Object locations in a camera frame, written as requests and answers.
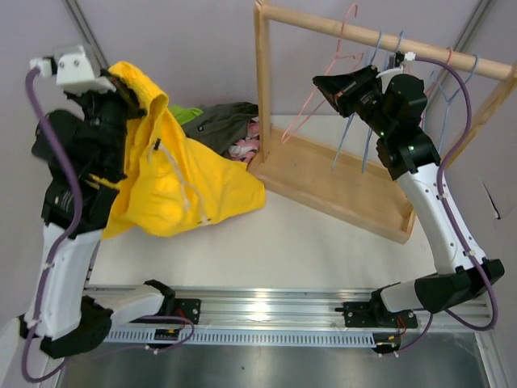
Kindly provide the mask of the pink hanger of green shorts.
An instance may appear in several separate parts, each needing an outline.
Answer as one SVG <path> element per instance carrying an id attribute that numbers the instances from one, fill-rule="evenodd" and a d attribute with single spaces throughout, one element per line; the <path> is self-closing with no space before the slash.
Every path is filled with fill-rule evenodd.
<path id="1" fill-rule="evenodd" d="M 425 90 L 425 94 L 427 96 L 427 106 L 423 111 L 421 120 L 422 129 L 425 129 L 427 109 L 431 106 L 431 95 L 433 94 L 435 88 L 441 84 L 441 80 L 446 74 L 447 71 L 445 69 L 441 69 L 440 71 L 433 70 L 429 76 L 430 83 Z"/>

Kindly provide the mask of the pink patterned shorts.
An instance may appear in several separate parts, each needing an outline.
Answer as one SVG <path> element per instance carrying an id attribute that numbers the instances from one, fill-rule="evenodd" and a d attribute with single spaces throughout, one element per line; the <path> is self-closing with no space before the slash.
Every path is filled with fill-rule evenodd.
<path id="1" fill-rule="evenodd" d="M 229 158 L 249 164 L 260 150 L 260 126 L 252 120 L 247 127 L 247 134 L 228 149 Z"/>

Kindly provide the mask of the yellow shorts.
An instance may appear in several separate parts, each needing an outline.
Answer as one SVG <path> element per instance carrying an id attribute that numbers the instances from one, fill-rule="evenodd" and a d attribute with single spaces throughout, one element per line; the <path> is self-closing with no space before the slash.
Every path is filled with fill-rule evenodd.
<path id="1" fill-rule="evenodd" d="M 169 238 L 265 206 L 266 188 L 246 164 L 186 137 L 168 95 L 146 74 L 126 61 L 109 70 L 136 93 L 147 114 L 127 123 L 126 178 L 114 186 L 119 193 L 103 238 L 136 226 Z"/>

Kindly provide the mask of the lime green shorts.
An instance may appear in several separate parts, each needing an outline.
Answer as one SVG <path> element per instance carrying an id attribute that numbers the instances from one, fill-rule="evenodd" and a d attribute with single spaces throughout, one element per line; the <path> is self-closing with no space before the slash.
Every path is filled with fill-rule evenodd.
<path id="1" fill-rule="evenodd" d="M 201 108 L 185 108 L 180 105 L 170 105 L 169 110 L 180 125 L 184 125 L 203 114 Z"/>

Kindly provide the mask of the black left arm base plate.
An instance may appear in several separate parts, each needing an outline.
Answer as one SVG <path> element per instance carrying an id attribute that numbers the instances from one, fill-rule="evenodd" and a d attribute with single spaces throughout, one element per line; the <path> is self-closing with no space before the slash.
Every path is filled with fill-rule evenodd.
<path id="1" fill-rule="evenodd" d="M 183 324 L 178 317 L 183 317 L 194 323 L 199 323 L 202 301 L 194 298 L 179 298 L 174 302 L 171 313 L 156 320 L 156 323 Z"/>

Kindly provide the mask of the dark olive shorts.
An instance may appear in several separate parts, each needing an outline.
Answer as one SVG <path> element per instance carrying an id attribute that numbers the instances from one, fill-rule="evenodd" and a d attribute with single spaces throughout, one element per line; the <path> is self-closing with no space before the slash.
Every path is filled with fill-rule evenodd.
<path id="1" fill-rule="evenodd" d="M 248 126 L 259 116 L 255 103 L 223 103 L 202 108 L 203 113 L 182 124 L 185 135 L 223 157 L 229 148 L 246 137 Z"/>

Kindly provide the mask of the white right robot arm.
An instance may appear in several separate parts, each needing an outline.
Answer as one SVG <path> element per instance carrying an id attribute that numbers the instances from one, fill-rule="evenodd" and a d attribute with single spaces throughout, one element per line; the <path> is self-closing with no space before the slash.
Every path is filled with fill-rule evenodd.
<path id="1" fill-rule="evenodd" d="M 396 74 L 385 82 L 370 65 L 316 76 L 313 84 L 340 116 L 356 114 L 377 134 L 378 158 L 413 206 L 435 262 L 431 275 L 374 291 L 370 319 L 383 327 L 402 311 L 450 312 L 483 294 L 494 304 L 493 286 L 504 267 L 476 244 L 448 191 L 438 151 L 420 127 L 427 105 L 423 81 Z"/>

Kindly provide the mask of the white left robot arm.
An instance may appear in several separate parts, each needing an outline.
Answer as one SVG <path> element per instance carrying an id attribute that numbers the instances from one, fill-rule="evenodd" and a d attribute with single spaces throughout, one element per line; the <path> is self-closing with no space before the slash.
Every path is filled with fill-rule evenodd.
<path id="1" fill-rule="evenodd" d="M 20 321 L 26 341 L 65 359 L 97 348 L 110 330 L 148 317 L 167 323 L 175 313 L 175 291 L 157 280 L 113 299 L 84 294 L 90 266 L 124 179 L 126 124 L 145 114 L 135 93 L 102 72 L 88 86 L 64 89 L 81 109 L 39 114 L 32 153 L 52 176 L 41 211 L 44 249 L 40 279 Z"/>

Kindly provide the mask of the blue hanger of grey shorts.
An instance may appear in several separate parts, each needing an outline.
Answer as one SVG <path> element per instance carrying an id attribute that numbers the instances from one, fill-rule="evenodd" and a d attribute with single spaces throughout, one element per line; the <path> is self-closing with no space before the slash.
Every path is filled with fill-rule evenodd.
<path id="1" fill-rule="evenodd" d="M 449 49 L 449 52 L 450 53 L 449 53 L 448 61 L 447 61 L 448 65 L 450 65 L 450 62 L 452 59 L 452 49 Z M 478 54 L 474 54 L 474 57 L 475 57 L 475 61 L 474 61 L 473 70 L 471 70 L 469 76 L 466 79 L 461 78 L 461 81 L 465 85 L 467 85 L 467 83 L 473 77 L 473 75 L 475 74 L 475 72 L 477 70 L 477 67 L 479 66 L 480 56 Z M 445 70 L 447 71 L 447 74 L 442 78 L 441 84 L 439 86 L 437 86 L 433 92 L 433 95 L 440 95 L 445 102 L 445 112 L 443 114 L 443 122 L 442 122 L 441 130 L 439 132 L 439 136 L 438 136 L 437 144 L 436 144 L 439 154 L 442 154 L 443 140 L 448 131 L 448 119 L 449 119 L 449 114 L 450 114 L 450 111 L 452 108 L 452 104 L 453 104 L 454 100 L 456 99 L 456 97 L 458 96 L 458 94 L 462 92 L 461 86 L 458 86 L 454 92 L 452 92 L 450 95 L 448 95 L 448 93 L 445 91 L 444 83 L 445 83 L 446 76 L 450 75 L 450 73 L 448 72 L 447 69 L 445 69 Z"/>

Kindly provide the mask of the blue hanger of patterned shorts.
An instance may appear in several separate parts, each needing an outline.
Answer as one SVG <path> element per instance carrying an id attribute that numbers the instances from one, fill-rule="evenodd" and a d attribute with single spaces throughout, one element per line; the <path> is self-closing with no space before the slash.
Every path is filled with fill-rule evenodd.
<path id="1" fill-rule="evenodd" d="M 380 47 L 380 39 L 382 38 L 383 36 L 383 31 L 380 31 L 380 36 L 379 36 L 379 40 L 376 44 L 376 48 L 369 60 L 369 63 L 368 65 L 373 65 L 374 64 L 374 61 L 375 61 L 375 58 L 376 58 L 376 54 L 379 50 L 379 47 Z M 399 48 L 400 48 L 400 45 L 401 45 L 401 42 L 402 40 L 404 39 L 405 37 L 405 31 L 402 30 L 400 33 L 399 33 L 399 38 L 398 38 L 398 42 L 397 42 L 397 47 L 395 48 L 394 50 L 394 53 L 399 51 Z M 391 68 L 389 68 L 389 56 L 391 55 L 391 52 L 387 51 L 386 53 L 386 56 L 385 56 L 385 62 L 384 62 L 384 67 L 383 67 L 383 71 L 381 73 L 384 73 L 386 70 L 389 70 Z M 382 100 L 381 102 L 385 102 L 385 91 L 382 91 Z M 368 152 L 369 152 L 369 146 L 370 146 L 370 141 L 371 141 L 371 138 L 372 138 L 372 134 L 373 134 L 373 130 L 372 128 L 369 128 L 368 129 L 368 135 L 367 135 L 367 138 L 366 138 L 366 142 L 365 142 L 365 147 L 364 147 L 364 155 L 363 155 L 363 160 L 362 160 L 362 167 L 361 167 L 361 172 L 362 174 L 365 173 L 365 171 L 367 170 L 367 164 L 368 164 Z"/>

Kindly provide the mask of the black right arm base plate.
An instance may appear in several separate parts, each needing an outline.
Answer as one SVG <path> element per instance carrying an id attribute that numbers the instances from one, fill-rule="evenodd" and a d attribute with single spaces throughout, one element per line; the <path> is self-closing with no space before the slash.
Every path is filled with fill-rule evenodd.
<path id="1" fill-rule="evenodd" d="M 409 328 L 418 327 L 418 319 L 412 310 L 397 313 L 372 302 L 343 302 L 334 312 L 340 313 L 346 327 L 352 328 Z"/>

